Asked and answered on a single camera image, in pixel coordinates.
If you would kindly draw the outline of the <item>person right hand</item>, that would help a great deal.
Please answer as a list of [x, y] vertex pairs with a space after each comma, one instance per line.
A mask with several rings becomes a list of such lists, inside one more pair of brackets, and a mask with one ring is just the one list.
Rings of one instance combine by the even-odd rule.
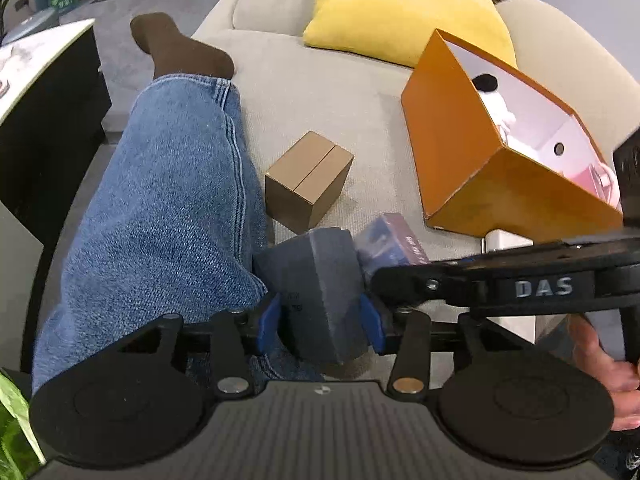
[[613, 431], [639, 428], [639, 365], [615, 361], [600, 346], [596, 330], [582, 316], [567, 318], [576, 366], [608, 390], [614, 404]]

